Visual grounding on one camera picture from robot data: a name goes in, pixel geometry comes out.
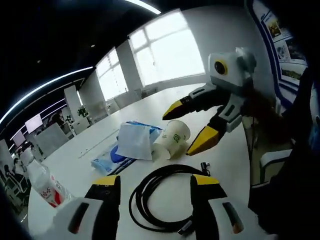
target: desk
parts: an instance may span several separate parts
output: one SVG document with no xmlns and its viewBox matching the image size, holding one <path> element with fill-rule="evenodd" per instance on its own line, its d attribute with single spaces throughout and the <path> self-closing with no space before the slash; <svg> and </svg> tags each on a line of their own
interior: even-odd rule
<svg viewBox="0 0 320 240">
<path fill-rule="evenodd" d="M 102 177 L 91 167 L 91 160 L 114 142 L 121 123 L 136 120 L 165 128 L 168 121 L 162 121 L 162 115 L 169 106 L 202 85 L 170 88 L 137 101 L 89 127 L 52 153 L 43 163 L 74 196 L 83 197 L 92 182 Z M 208 111 L 193 112 L 180 118 L 190 128 L 191 137 L 187 141 L 189 145 L 216 112 L 217 108 L 214 107 Z M 137 226 L 129 215 L 129 197 L 141 180 L 159 167 L 184 164 L 201 169 L 201 162 L 210 162 L 211 176 L 220 180 L 227 195 L 248 204 L 250 163 L 245 131 L 241 124 L 233 132 L 226 133 L 217 146 L 195 156 L 183 155 L 180 159 L 172 161 L 136 160 L 122 171 L 117 240 L 180 239 L 177 233 L 157 233 Z M 178 174 L 165 179 L 150 197 L 149 208 L 157 218 L 164 221 L 177 221 L 188 217 L 192 213 L 190 175 Z M 35 235 L 47 230 L 56 211 L 31 189 L 28 208 L 30 234 Z M 141 216 L 137 219 L 147 224 Z M 188 238 L 195 239 L 195 234 Z"/>
</svg>

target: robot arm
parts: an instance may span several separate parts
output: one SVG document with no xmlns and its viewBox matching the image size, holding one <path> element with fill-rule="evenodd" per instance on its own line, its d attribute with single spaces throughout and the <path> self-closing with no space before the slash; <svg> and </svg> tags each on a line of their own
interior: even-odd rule
<svg viewBox="0 0 320 240">
<path fill-rule="evenodd" d="M 187 155 L 192 156 L 214 147 L 226 132 L 230 133 L 240 124 L 240 108 L 247 92 L 253 89 L 252 73 L 256 64 L 253 54 L 243 48 L 236 48 L 235 52 L 210 54 L 211 81 L 176 101 L 166 111 L 163 120 L 222 105 L 197 135 Z"/>
</svg>

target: white cup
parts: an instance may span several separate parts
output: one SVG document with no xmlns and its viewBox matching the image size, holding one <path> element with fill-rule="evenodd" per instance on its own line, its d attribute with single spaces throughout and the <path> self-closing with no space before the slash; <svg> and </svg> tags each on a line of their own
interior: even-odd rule
<svg viewBox="0 0 320 240">
<path fill-rule="evenodd" d="M 190 129 L 180 120 L 171 120 L 154 141 L 152 151 L 162 158 L 170 159 L 179 147 L 190 138 Z"/>
</svg>

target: poster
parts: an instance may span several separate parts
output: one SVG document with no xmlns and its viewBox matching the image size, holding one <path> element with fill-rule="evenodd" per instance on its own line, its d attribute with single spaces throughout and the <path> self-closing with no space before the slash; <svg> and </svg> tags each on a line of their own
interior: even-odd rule
<svg viewBox="0 0 320 240">
<path fill-rule="evenodd" d="M 299 85 L 300 78 L 306 69 L 306 65 L 298 63 L 280 63 L 281 78 L 285 81 Z"/>
<path fill-rule="evenodd" d="M 293 62 L 307 65 L 305 56 L 290 36 L 274 43 L 274 48 L 279 62 Z"/>
<path fill-rule="evenodd" d="M 265 26 L 267 27 L 273 42 L 289 37 L 290 33 L 276 18 L 276 16 L 270 11 L 263 19 Z"/>
</svg>

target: ceiling light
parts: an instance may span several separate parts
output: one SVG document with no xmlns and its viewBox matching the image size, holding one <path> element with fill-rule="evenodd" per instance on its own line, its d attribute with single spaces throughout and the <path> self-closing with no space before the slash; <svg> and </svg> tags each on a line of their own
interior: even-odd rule
<svg viewBox="0 0 320 240">
<path fill-rule="evenodd" d="M 86 67 L 86 68 L 83 68 L 83 69 L 80 69 L 80 70 L 77 70 L 77 71 L 73 71 L 73 72 L 69 72 L 65 75 L 62 75 L 62 76 L 59 76 L 55 79 L 52 79 L 51 81 L 48 81 L 46 82 L 45 84 L 41 85 L 41 86 L 38 86 L 37 88 L 33 89 L 31 92 L 29 92 L 27 95 L 25 95 L 24 97 L 22 97 L 19 101 L 17 101 L 12 107 L 10 107 L 10 109 L 3 115 L 3 117 L 0 119 L 0 124 L 4 121 L 4 119 L 19 105 L 21 104 L 24 100 L 26 100 L 28 97 L 30 97 L 31 95 L 33 95 L 34 93 L 36 93 L 37 91 L 39 91 L 40 89 L 44 88 L 45 86 L 47 85 L 50 85 L 52 83 L 54 83 L 55 81 L 58 81 L 60 79 L 63 79 L 67 76 L 70 76 L 72 74 L 76 74 L 76 73 L 79 73 L 79 72 L 82 72 L 82 71 L 85 71 L 85 70 L 89 70 L 89 69 L 92 69 L 93 66 L 90 66 L 90 67 Z"/>
<path fill-rule="evenodd" d="M 140 0 L 125 0 L 125 1 L 136 4 L 140 7 L 145 8 L 145 9 L 148 9 L 149 11 L 151 11 L 157 15 L 159 15 L 161 13 L 158 9 L 156 9 L 153 6 L 150 6 L 149 4 L 146 4 L 145 2 L 140 1 Z"/>
</svg>

